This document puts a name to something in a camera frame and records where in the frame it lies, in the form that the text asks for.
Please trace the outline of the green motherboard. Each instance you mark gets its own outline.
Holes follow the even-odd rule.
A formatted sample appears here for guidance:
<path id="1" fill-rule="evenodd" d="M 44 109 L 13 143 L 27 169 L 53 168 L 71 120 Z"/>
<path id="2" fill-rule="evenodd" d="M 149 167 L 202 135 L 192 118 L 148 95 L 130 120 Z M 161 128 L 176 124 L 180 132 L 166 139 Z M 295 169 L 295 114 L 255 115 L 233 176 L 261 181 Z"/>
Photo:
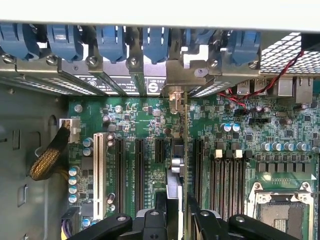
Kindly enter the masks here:
<path id="1" fill-rule="evenodd" d="M 213 209 L 213 162 L 216 150 L 222 150 L 220 161 L 220 203 L 222 219 L 237 213 L 238 164 L 235 151 L 242 150 L 244 160 L 244 196 L 253 183 L 260 182 L 267 189 L 297 189 L 298 184 L 309 182 L 315 197 L 316 240 L 320 240 L 320 93 L 312 96 L 311 103 L 287 105 L 267 97 L 246 101 L 247 110 L 220 96 L 188 101 L 188 191 L 194 190 L 194 140 L 204 142 L 202 173 L 202 209 Z M 71 168 L 78 166 L 79 200 L 71 207 L 79 208 L 80 230 L 99 220 L 94 219 L 94 166 L 93 154 L 83 156 L 83 140 L 95 133 L 107 133 L 106 153 L 106 213 L 116 209 L 116 139 L 125 142 L 125 212 L 135 217 L 135 139 L 143 138 L 144 152 L 144 209 L 156 203 L 156 193 L 167 191 L 168 178 L 177 175 L 183 184 L 180 166 L 183 163 L 182 117 L 173 114 L 165 98 L 75 98 L 69 105 L 71 119 L 80 119 L 80 142 L 68 146 Z M 223 123 L 239 123 L 240 131 L 224 132 Z M 155 139 L 165 140 L 165 160 L 155 163 Z M 233 211 L 226 219 L 227 150 L 233 155 Z"/>

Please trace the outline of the silver ethernet port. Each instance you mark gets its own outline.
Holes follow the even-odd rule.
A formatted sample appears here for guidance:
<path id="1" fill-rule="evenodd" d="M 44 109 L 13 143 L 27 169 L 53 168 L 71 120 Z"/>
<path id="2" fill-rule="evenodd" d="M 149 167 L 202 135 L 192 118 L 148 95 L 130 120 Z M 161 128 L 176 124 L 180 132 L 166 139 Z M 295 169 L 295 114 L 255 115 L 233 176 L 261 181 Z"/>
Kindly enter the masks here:
<path id="1" fill-rule="evenodd" d="M 309 104 L 313 100 L 313 77 L 298 76 L 294 84 L 294 101 L 296 104 Z"/>

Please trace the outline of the black RAM slot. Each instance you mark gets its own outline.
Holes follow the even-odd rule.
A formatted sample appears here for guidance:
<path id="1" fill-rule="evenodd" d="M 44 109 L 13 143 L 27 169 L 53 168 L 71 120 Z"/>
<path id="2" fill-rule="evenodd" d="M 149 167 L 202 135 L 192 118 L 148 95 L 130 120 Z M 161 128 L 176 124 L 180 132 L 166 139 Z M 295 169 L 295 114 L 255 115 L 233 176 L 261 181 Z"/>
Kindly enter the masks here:
<path id="1" fill-rule="evenodd" d="M 225 160 L 225 219 L 227 220 L 233 213 L 233 201 L 234 201 L 234 162 L 233 153 L 231 150 L 226 151 Z"/>
<path id="2" fill-rule="evenodd" d="M 242 214 L 243 213 L 243 205 L 244 205 L 244 158 L 243 158 L 243 151 L 241 149 L 237 149 L 235 151 L 235 159 L 236 163 L 238 165 L 238 181 L 237 181 L 237 213 Z"/>
<path id="3" fill-rule="evenodd" d="M 217 149 L 214 153 L 214 161 L 213 161 L 213 173 L 212 173 L 212 180 L 213 180 L 213 192 L 212 192 L 212 208 L 222 215 L 223 209 L 221 204 L 221 197 L 220 197 L 220 183 L 221 183 L 221 160 L 223 157 L 223 151 L 221 149 Z"/>

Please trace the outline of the long black expansion slot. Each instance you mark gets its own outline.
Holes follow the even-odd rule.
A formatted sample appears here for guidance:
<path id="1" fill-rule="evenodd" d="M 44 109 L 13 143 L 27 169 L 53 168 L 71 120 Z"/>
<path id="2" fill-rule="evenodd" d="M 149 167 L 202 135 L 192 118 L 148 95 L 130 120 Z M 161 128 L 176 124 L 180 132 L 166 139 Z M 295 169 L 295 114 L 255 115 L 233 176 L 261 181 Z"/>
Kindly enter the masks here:
<path id="1" fill-rule="evenodd" d="M 125 212 L 126 192 L 126 144 L 123 138 L 115 140 L 115 195 L 116 210 L 118 213 Z"/>
<path id="2" fill-rule="evenodd" d="M 145 139 L 135 139 L 135 212 L 144 209 Z"/>
<path id="3" fill-rule="evenodd" d="M 200 138 L 193 143 L 193 162 L 194 162 L 194 194 L 198 204 L 202 205 L 202 185 L 203 185 L 203 162 L 204 162 L 204 141 Z"/>

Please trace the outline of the grey metal PC case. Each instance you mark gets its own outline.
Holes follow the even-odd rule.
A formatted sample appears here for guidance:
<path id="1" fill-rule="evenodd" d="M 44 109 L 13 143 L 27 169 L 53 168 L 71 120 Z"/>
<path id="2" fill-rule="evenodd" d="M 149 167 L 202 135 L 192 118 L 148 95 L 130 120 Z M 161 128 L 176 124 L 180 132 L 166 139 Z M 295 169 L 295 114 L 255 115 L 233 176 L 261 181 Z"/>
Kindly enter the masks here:
<path id="1" fill-rule="evenodd" d="M 83 46 L 81 61 L 67 62 L 53 54 L 47 37 L 47 25 L 30 24 L 36 35 L 40 55 L 37 60 L 6 64 L 0 46 L 0 240 L 72 240 L 80 230 L 80 209 L 69 205 L 70 130 L 59 127 L 59 119 L 71 119 L 70 103 L 81 98 L 164 98 L 166 62 L 206 61 L 209 75 L 237 76 L 247 80 L 266 79 L 263 89 L 237 95 L 237 85 L 205 97 L 220 96 L 244 110 L 247 100 L 269 98 L 292 106 L 297 77 L 313 78 L 313 95 L 320 94 L 320 32 L 280 32 L 258 27 L 161 26 L 137 24 L 61 24 L 77 25 Z M 126 60 L 111 63 L 102 57 L 97 43 L 97 26 L 123 26 Z M 143 28 L 170 29 L 169 55 L 166 61 L 152 64 L 143 53 Z M 242 65 L 230 61 L 227 52 L 232 31 L 261 33 L 255 60 Z M 48 65 L 46 57 L 58 57 L 57 65 Z M 88 72 L 87 57 L 101 57 L 103 69 L 127 94 L 120 96 Z M 127 59 L 143 59 L 147 96 L 140 96 L 129 74 Z M 208 61 L 218 60 L 215 69 Z M 292 96 L 277 95 L 278 80 L 292 78 Z M 167 182 L 167 240 L 190 240 L 179 234 L 179 210 L 182 209 L 183 184 L 171 175 Z"/>

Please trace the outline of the blue slot retention clip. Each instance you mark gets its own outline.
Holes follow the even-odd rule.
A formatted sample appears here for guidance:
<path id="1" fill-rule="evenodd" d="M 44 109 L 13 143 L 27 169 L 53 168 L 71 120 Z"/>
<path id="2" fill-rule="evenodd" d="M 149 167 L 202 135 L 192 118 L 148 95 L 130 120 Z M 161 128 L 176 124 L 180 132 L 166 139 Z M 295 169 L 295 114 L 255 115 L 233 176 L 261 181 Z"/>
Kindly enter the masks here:
<path id="1" fill-rule="evenodd" d="M 127 59 L 127 46 L 123 26 L 104 25 L 96 27 L 99 53 L 112 64 Z"/>
<path id="2" fill-rule="evenodd" d="M 170 29 L 167 27 L 144 27 L 142 29 L 142 51 L 153 65 L 165 62 L 169 57 Z"/>
<path id="3" fill-rule="evenodd" d="M 33 27 L 26 23 L 0 23 L 2 50 L 24 61 L 38 60 L 40 48 Z"/>
<path id="4" fill-rule="evenodd" d="M 227 43 L 230 62 L 236 66 L 255 60 L 261 44 L 261 33 L 253 30 L 233 30 Z"/>
<path id="5" fill-rule="evenodd" d="M 83 60 L 84 47 L 77 25 L 47 24 L 47 38 L 51 52 L 72 63 Z"/>

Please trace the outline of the white power connector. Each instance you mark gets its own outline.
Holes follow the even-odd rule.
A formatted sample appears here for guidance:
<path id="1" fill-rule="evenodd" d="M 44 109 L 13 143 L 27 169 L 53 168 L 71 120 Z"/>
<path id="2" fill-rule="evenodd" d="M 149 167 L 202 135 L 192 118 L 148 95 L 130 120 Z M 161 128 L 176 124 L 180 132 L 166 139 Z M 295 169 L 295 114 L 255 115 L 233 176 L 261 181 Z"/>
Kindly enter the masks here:
<path id="1" fill-rule="evenodd" d="M 81 121 L 79 118 L 60 118 L 59 127 L 66 127 L 70 130 L 68 138 L 69 144 L 78 144 L 80 142 Z"/>

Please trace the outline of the silver video port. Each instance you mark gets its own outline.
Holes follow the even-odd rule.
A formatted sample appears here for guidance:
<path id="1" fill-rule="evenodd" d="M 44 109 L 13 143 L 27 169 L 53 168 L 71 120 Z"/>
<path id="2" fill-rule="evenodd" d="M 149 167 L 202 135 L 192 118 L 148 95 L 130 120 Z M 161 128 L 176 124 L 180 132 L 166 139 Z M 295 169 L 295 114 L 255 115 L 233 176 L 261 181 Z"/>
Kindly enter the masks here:
<path id="1" fill-rule="evenodd" d="M 282 77 L 277 82 L 277 96 L 291 97 L 293 95 L 293 79 Z"/>

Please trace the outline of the metal CPU socket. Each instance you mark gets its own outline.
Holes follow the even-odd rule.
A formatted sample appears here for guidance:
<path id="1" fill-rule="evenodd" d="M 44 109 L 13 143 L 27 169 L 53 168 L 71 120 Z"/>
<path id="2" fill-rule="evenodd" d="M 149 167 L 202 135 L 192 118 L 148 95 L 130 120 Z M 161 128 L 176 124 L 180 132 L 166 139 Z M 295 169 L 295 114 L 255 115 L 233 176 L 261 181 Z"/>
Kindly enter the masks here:
<path id="1" fill-rule="evenodd" d="M 244 213 L 299 240 L 316 240 L 316 203 L 312 185 L 268 189 L 253 183 L 245 200 Z"/>

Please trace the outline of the white PCI expansion slot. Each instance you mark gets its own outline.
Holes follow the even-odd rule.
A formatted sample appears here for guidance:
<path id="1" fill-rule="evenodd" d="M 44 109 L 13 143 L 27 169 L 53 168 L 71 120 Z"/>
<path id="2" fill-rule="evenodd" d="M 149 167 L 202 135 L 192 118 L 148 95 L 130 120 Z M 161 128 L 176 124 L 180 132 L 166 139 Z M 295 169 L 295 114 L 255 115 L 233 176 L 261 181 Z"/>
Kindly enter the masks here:
<path id="1" fill-rule="evenodd" d="M 107 212 L 107 133 L 93 135 L 93 218 L 103 220 Z"/>

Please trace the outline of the short black expansion slot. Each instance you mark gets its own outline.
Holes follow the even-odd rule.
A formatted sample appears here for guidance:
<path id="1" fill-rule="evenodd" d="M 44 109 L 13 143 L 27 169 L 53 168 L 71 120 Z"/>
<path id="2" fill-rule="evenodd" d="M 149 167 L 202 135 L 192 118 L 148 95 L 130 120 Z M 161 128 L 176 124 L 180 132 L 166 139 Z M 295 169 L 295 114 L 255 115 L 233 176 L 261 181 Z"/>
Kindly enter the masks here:
<path id="1" fill-rule="evenodd" d="M 156 138 L 154 142 L 154 161 L 155 163 L 163 163 L 166 158 L 165 139 Z"/>

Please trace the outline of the perforated metal slot cover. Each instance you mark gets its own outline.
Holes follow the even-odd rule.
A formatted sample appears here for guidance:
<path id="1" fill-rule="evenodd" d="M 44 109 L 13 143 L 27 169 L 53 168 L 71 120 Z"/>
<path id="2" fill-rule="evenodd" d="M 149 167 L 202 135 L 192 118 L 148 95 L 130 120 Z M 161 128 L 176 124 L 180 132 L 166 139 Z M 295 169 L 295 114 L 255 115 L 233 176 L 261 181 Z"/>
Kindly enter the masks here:
<path id="1" fill-rule="evenodd" d="M 240 76 L 216 76 L 205 83 L 205 85 L 196 87 L 194 90 L 190 91 L 188 96 L 190 98 L 207 97 L 220 93 L 228 88 L 232 88 L 243 81 L 245 81 L 245 79 Z"/>

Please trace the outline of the silver USB port block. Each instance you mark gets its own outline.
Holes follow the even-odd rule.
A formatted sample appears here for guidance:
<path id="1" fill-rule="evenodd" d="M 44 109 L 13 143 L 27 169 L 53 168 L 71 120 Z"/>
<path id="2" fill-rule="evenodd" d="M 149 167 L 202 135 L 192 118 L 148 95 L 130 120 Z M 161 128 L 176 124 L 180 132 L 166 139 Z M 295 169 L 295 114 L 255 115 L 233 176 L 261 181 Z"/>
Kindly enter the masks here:
<path id="1" fill-rule="evenodd" d="M 254 78 L 250 80 L 246 80 L 236 87 L 236 93 L 239 96 L 245 96 L 248 94 L 252 94 L 259 90 L 262 90 L 268 84 L 265 78 Z"/>

